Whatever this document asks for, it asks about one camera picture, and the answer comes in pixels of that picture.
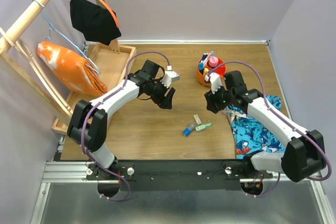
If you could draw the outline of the small beige eraser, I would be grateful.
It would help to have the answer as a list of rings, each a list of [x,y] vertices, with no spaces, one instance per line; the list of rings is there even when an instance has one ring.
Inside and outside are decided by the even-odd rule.
[[[196,123],[197,123],[198,125],[201,125],[202,121],[200,120],[199,116],[198,116],[197,114],[194,114],[193,117],[194,117]]]

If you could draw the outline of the green highlighter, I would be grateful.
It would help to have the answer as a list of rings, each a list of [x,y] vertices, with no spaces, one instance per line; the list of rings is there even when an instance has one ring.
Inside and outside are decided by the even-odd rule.
[[[211,127],[211,126],[212,126],[212,123],[200,124],[200,125],[198,125],[198,126],[195,128],[195,131],[196,131],[196,132],[201,132],[201,131],[203,131],[203,130],[205,130],[205,129]]]

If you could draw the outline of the orange round organizer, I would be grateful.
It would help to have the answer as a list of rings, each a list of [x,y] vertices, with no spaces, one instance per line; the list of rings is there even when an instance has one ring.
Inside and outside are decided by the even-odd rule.
[[[196,78],[198,82],[205,87],[210,87],[211,84],[205,81],[205,76],[211,70],[217,67],[218,68],[215,70],[215,73],[220,75],[220,77],[223,79],[223,75],[226,73],[226,66],[225,65],[219,66],[222,63],[223,61],[221,60],[221,58],[218,58],[216,56],[211,57],[210,60],[208,60],[205,64],[204,60],[200,60],[197,64],[196,69]]]

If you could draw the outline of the blue cap black highlighter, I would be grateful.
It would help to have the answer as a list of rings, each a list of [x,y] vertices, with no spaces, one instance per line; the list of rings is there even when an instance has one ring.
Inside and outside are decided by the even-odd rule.
[[[204,63],[202,61],[198,64],[198,69],[199,70],[203,70],[204,69]]]

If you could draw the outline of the blue cap grey glue stick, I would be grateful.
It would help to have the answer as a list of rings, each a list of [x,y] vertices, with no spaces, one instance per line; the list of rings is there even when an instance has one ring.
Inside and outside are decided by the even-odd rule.
[[[193,123],[190,123],[186,129],[182,132],[185,137],[188,137],[194,130],[196,126]]]

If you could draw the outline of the pink cap glue stick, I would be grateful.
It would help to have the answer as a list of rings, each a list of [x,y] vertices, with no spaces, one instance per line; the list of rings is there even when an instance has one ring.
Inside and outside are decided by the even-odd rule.
[[[210,69],[214,69],[218,66],[219,59],[215,56],[210,57],[210,59],[207,62],[207,65]]]

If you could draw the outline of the pink cap white marker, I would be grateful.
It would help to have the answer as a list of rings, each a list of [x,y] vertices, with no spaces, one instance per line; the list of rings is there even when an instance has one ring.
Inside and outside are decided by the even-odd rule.
[[[207,54],[205,60],[204,60],[204,63],[208,62],[208,60],[214,55],[214,52],[211,51],[210,53]]]

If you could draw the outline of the yellow cap pink highlighter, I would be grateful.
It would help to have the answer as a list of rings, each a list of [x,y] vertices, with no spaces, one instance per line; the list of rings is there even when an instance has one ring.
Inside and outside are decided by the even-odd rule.
[[[209,69],[208,69],[208,68],[205,68],[204,71],[203,71],[203,76],[208,75],[208,73],[209,73]]]

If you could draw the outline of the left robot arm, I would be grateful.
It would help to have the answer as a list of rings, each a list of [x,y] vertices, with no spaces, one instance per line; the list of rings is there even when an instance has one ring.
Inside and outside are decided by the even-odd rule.
[[[146,94],[159,108],[171,109],[175,89],[170,85],[180,75],[167,66],[164,75],[157,78],[160,65],[146,60],[143,67],[130,73],[108,93],[89,102],[77,102],[68,126],[67,135],[82,147],[82,151],[100,164],[98,173],[104,179],[116,175],[117,158],[105,144],[107,128],[112,116],[126,103]]]

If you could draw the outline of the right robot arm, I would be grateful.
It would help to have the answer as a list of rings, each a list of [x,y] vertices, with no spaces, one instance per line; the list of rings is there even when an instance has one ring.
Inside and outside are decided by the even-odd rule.
[[[331,174],[322,134],[294,123],[278,108],[278,97],[266,97],[257,89],[248,90],[239,71],[223,77],[215,72],[204,77],[211,89],[205,93],[207,110],[227,112],[236,142],[237,156],[245,162],[242,173],[249,178],[268,170],[299,182],[323,169]]]

